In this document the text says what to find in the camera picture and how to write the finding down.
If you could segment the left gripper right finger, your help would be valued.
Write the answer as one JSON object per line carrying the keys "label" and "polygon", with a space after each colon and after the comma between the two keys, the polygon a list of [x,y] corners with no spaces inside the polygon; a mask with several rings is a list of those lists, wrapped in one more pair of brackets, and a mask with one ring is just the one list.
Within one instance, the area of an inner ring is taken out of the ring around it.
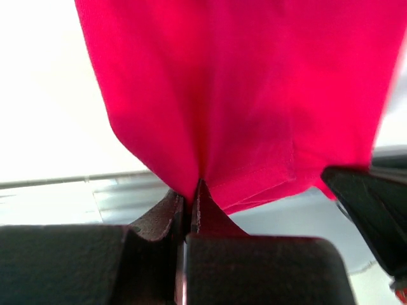
{"label": "left gripper right finger", "polygon": [[190,233],[209,236],[248,236],[213,200],[209,187],[199,180],[191,210]]}

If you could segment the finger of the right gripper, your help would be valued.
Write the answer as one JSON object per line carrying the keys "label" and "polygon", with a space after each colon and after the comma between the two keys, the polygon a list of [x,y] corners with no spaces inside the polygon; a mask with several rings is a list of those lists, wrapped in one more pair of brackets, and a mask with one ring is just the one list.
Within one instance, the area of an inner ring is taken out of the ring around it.
{"label": "finger of the right gripper", "polygon": [[329,166],[321,179],[338,198],[379,265],[406,277],[406,170]]}

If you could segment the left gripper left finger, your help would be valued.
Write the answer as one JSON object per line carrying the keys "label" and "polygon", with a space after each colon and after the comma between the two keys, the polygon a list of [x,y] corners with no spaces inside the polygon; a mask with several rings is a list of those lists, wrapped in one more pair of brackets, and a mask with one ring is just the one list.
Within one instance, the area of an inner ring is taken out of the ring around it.
{"label": "left gripper left finger", "polygon": [[181,304],[183,300],[184,199],[169,190],[131,223],[128,304]]}

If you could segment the red t-shirt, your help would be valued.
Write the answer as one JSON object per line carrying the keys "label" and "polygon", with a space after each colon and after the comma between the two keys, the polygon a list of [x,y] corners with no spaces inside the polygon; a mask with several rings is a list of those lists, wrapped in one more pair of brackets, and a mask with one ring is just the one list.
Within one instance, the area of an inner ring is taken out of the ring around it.
{"label": "red t-shirt", "polygon": [[405,1],[77,1],[118,140],[232,214],[366,168],[406,35]]}

